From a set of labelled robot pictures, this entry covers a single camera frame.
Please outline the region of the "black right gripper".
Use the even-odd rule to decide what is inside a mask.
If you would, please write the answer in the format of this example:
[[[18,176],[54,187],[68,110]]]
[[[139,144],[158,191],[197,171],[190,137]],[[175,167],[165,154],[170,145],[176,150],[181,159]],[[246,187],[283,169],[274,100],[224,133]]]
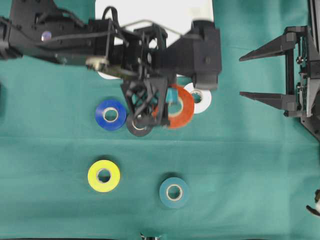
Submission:
[[[300,123],[320,139],[320,53],[307,26],[286,27],[278,36],[260,48],[239,58],[240,62],[285,54],[286,94],[243,92],[240,96],[262,102],[286,117],[299,118]],[[298,57],[294,48],[298,45]]]

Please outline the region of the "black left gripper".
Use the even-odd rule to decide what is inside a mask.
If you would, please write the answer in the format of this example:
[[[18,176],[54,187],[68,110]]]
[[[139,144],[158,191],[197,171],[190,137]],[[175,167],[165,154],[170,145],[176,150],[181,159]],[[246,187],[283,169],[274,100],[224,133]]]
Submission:
[[[168,126],[166,97],[170,73],[153,69],[156,51],[167,48],[166,30],[153,23],[133,31],[112,20],[89,20],[94,56],[87,58],[87,68],[124,79],[120,85],[132,118],[142,126]]]

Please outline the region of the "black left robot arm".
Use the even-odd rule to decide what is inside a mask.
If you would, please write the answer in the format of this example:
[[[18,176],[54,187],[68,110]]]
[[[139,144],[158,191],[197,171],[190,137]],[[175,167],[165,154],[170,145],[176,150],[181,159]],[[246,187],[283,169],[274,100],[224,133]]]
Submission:
[[[168,126],[169,77],[153,62],[166,48],[167,32],[157,24],[127,30],[115,7],[104,12],[111,16],[83,22],[52,0],[14,0],[9,18],[0,19],[0,58],[28,56],[122,79],[132,122],[139,128]]]

